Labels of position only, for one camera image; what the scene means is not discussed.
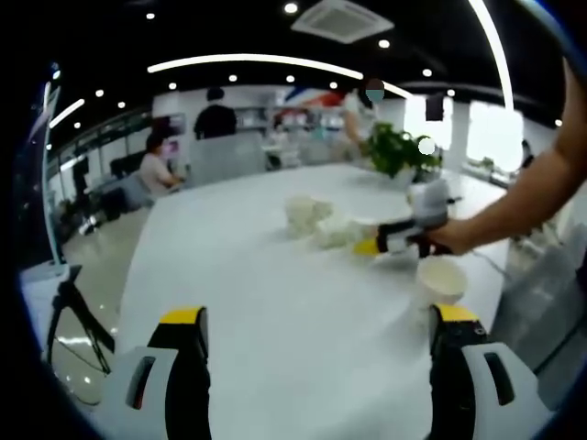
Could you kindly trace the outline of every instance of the air conditioner vent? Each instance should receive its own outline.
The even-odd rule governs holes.
[[[391,21],[346,0],[322,0],[292,25],[292,30],[343,44],[354,43],[391,28]]]

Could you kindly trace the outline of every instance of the desk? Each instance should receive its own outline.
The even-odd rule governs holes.
[[[449,175],[472,215],[503,190]],[[285,234],[284,201],[313,194],[349,214],[410,214],[380,174],[348,165],[224,181],[159,200],[144,226],[122,298],[118,352],[146,345],[161,315],[203,304],[209,314],[210,426],[215,440],[349,437],[422,439],[432,420],[428,336],[405,310],[414,255],[367,263]],[[480,249],[502,268],[507,242]],[[491,328],[503,279],[455,258],[470,287],[461,303]]]

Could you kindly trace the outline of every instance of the black ceiling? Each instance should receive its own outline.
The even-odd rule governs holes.
[[[197,2],[194,0],[135,0],[123,3],[74,2],[44,11],[51,23],[50,57],[61,68],[62,94],[58,112],[79,98],[86,100],[75,116],[57,126],[51,142],[58,146],[83,129],[127,109],[148,105],[164,93],[171,81],[181,89],[228,84],[230,73],[238,83],[296,83],[327,87],[333,79],[351,86],[352,80],[311,69],[267,63],[218,63],[148,74],[161,61],[216,53],[268,53],[330,62],[378,76],[389,83],[422,82],[424,68],[435,83],[467,83],[501,89],[497,69],[482,27],[467,0],[358,0],[394,22],[391,31],[351,45],[293,32],[290,25],[316,1],[299,1],[300,11],[287,16],[286,1]],[[549,120],[559,115],[563,77],[557,45],[538,23],[514,1],[485,0],[504,44],[515,94],[537,105],[516,103],[525,113]],[[148,12],[156,14],[147,20]],[[388,50],[377,41],[389,39]],[[94,91],[104,89],[96,98]],[[471,99],[475,93],[459,93]]]

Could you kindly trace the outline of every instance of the paper cup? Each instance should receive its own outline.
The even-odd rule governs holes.
[[[443,257],[420,260],[415,273],[417,289],[411,301],[415,320],[425,324],[434,303],[454,304],[467,290],[467,275],[453,261]]]

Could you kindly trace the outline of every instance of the window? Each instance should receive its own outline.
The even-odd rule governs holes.
[[[467,157],[489,158],[503,171],[515,171],[522,163],[524,119],[505,107],[473,101],[467,139]]]
[[[414,96],[405,102],[404,130],[417,138],[427,135],[442,149],[449,149],[452,141],[452,99],[444,98],[442,121],[426,121],[426,97]]]

